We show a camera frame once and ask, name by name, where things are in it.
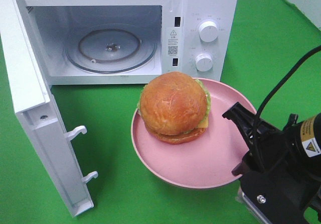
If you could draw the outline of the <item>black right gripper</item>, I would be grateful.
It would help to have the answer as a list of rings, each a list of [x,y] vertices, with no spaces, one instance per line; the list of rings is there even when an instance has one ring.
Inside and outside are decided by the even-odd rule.
[[[238,128],[249,151],[231,171],[240,175],[240,199],[261,223],[307,223],[304,213],[320,213],[320,134],[301,127],[284,131],[236,102],[223,118]]]

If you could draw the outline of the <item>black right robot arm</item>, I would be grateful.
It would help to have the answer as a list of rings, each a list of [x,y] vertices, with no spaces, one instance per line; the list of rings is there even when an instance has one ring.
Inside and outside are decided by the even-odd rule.
[[[298,122],[291,114],[279,130],[240,103],[231,120],[248,152],[232,170],[240,177],[239,199],[261,223],[306,223],[304,212],[320,212],[320,115]]]

